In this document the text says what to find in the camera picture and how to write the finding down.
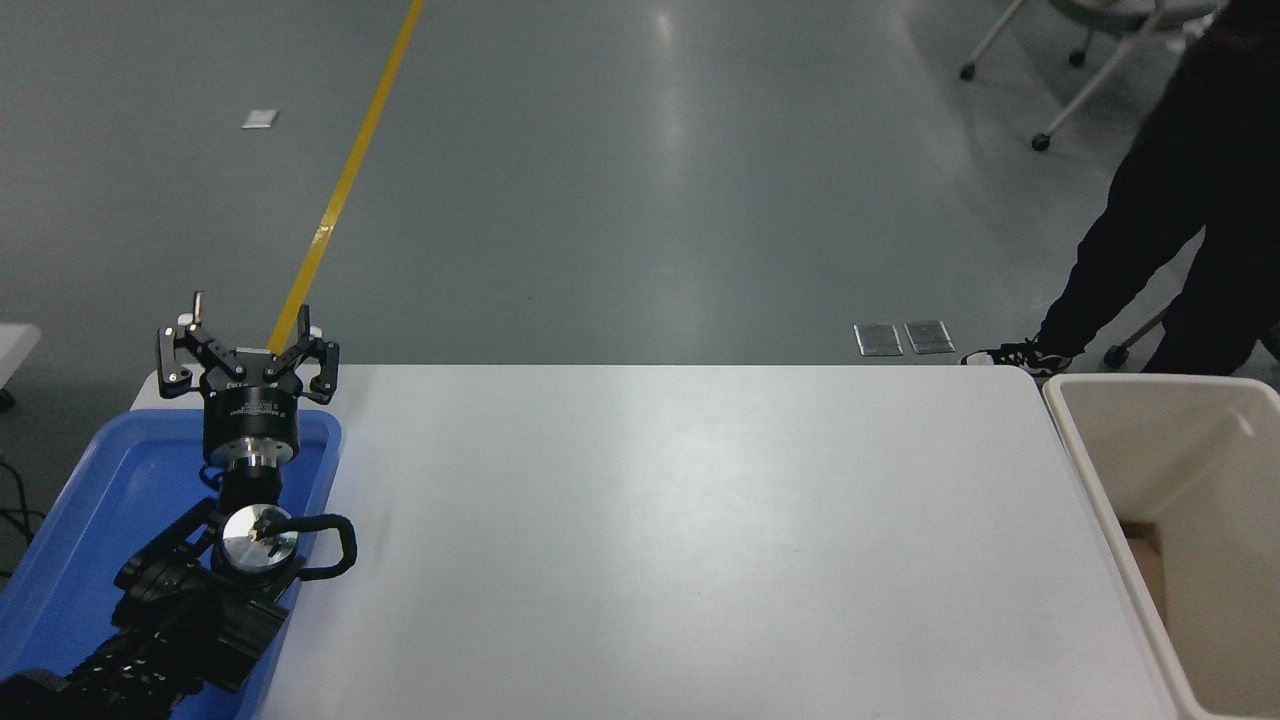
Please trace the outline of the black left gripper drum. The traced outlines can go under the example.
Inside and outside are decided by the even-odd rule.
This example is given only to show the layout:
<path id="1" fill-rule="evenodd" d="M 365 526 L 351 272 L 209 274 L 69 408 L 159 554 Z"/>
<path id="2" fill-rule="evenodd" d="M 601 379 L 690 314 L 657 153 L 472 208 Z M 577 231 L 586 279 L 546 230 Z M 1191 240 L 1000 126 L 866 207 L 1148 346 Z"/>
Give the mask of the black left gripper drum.
<path id="1" fill-rule="evenodd" d="M 296 369 L 269 375 L 273 355 L 256 348 L 237 348 L 232 356 L 230 366 L 244 370 L 242 378 L 220 365 L 202 374 L 205 460 L 230 464 L 230 447 L 255 439 L 279 448 L 289 461 L 300 447 L 302 382 Z"/>

